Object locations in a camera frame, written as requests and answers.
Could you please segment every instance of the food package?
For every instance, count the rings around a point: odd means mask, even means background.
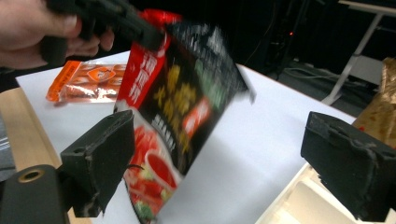
[[[352,125],[396,148],[396,59],[386,58],[383,64],[379,92]]]
[[[125,67],[126,63],[68,61],[46,98],[55,103],[115,102]]]
[[[254,93],[219,27],[156,9],[142,17],[166,31],[163,46],[152,52],[133,43],[115,111],[134,111],[135,153],[124,180],[146,224],[155,222],[231,100],[253,100]]]

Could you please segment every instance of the brown paper bag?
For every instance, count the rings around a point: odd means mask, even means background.
[[[396,148],[396,59],[383,63],[380,90],[352,125]]]

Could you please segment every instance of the cable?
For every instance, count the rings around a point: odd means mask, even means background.
[[[323,69],[317,69],[320,71],[320,75],[318,73],[315,73],[313,71],[309,71],[307,68],[295,68],[295,67],[289,67],[285,68],[284,74],[291,76],[291,77],[296,77],[299,79],[315,79],[315,78],[323,78],[330,80],[331,82],[336,82],[339,78],[338,75],[331,73],[329,71],[323,70]],[[346,81],[344,83],[344,87],[346,87],[346,90],[350,91],[353,93],[356,97],[358,97],[362,102],[370,103],[370,99],[367,98],[367,96],[362,96],[361,92],[357,90],[357,88],[364,88],[367,89],[367,85],[364,85],[359,82],[351,82],[351,81]]]
[[[271,16],[270,24],[267,27],[267,30],[265,30],[265,32],[262,35],[262,38],[259,40],[259,43],[257,44],[256,48],[247,57],[247,59],[245,60],[243,65],[247,65],[248,61],[250,61],[251,57],[253,57],[253,55],[257,52],[257,49],[259,49],[260,45],[262,44],[262,40],[267,36],[268,32],[270,31],[270,29],[272,28],[272,26],[274,24],[275,16],[276,16],[276,0],[273,1],[273,13],[272,13],[272,16]]]

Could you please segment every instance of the hand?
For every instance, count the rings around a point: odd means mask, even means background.
[[[0,67],[34,68],[47,64],[40,55],[45,35],[67,38],[66,56],[94,56],[99,46],[110,50],[114,34],[107,31],[89,41],[78,38],[81,20],[49,11],[45,0],[0,0]]]

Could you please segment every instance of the white tabletop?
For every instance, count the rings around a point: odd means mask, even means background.
[[[129,52],[102,59],[127,62]],[[235,98],[221,117],[174,196],[158,215],[160,223],[255,223],[305,164],[300,156],[310,111],[346,122],[354,118],[272,79],[239,66],[256,92],[251,103]],[[61,68],[17,80],[58,154],[113,111],[114,104],[55,106],[45,99]],[[138,223],[123,182],[104,216],[93,223]]]

